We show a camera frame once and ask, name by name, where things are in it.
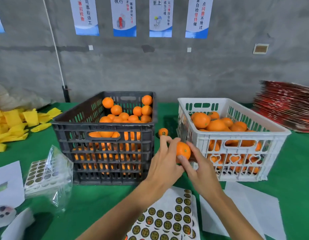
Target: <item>person's right hand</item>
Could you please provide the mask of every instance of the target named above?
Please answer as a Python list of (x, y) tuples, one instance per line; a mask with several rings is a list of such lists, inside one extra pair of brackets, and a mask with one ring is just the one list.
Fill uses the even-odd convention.
[(178, 156), (178, 159), (186, 170), (195, 190), (201, 194), (206, 201), (215, 200), (223, 194), (223, 191), (216, 177), (212, 162), (205, 158), (200, 150), (192, 143), (187, 141), (187, 145), (193, 152), (199, 168), (194, 170), (189, 161), (183, 156)]

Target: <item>person's right arm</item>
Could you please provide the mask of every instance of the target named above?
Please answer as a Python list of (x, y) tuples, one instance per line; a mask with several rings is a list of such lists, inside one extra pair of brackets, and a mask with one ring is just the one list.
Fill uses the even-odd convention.
[(232, 240), (262, 240), (233, 201), (223, 192), (211, 161), (206, 159), (192, 143), (187, 142), (199, 168), (194, 170), (189, 161), (178, 157), (195, 190), (209, 203)]

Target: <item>flattened cardboard stack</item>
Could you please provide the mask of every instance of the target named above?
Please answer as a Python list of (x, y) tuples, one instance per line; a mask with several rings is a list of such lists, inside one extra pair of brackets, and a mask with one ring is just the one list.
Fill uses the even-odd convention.
[(296, 132), (309, 133), (309, 87), (278, 81), (260, 81), (262, 92), (253, 110)]

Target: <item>gray concrete wall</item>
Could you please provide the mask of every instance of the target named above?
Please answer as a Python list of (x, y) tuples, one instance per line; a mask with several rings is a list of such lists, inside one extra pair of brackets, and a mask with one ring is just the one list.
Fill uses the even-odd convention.
[[(214, 0), (204, 40), (184, 38), (188, 0), (174, 1), (172, 38), (149, 38), (149, 0), (136, 0), (136, 38), (113, 37), (110, 0), (96, 0), (98, 37), (75, 34), (69, 0), (46, 2), (72, 101), (104, 90), (151, 90), (167, 102), (251, 102), (259, 80), (309, 86), (309, 0)], [(63, 101), (42, 0), (0, 0), (0, 18), (0, 81)], [(259, 42), (271, 44), (267, 55), (252, 54)], [(145, 44), (154, 52), (144, 53)]]

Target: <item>green table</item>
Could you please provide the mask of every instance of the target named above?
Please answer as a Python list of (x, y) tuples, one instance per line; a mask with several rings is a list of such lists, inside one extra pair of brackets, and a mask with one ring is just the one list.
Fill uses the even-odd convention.
[[(50, 108), (57, 107), (66, 111), (74, 105), (56, 103)], [(159, 122), (156, 130), (165, 127), (172, 137), (176, 137), (178, 104), (160, 103), (158, 111)], [(25, 178), (31, 162), (45, 159), (52, 144), (58, 146), (52, 128), (31, 133), (24, 141), (10, 142), (7, 150), (0, 153), (0, 167), (19, 160)], [(159, 139), (156, 138), (155, 151), (158, 147)], [(288, 137), (268, 176), (268, 181), (243, 184), (279, 199), (287, 239), (309, 239), (309, 134), (293, 132)], [(175, 186), (194, 190), (185, 173)], [(36, 222), (26, 230), (24, 239), (75, 239), (127, 196), (133, 188), (74, 185), (67, 210), (62, 214), (55, 213), (55, 208), (45, 197), (27, 199), (17, 211), (31, 207)], [(196, 192), (194, 194), (197, 197), (199, 225), (202, 229), (199, 196)], [(200, 232), (200, 236), (201, 240), (228, 239), (203, 231)]]

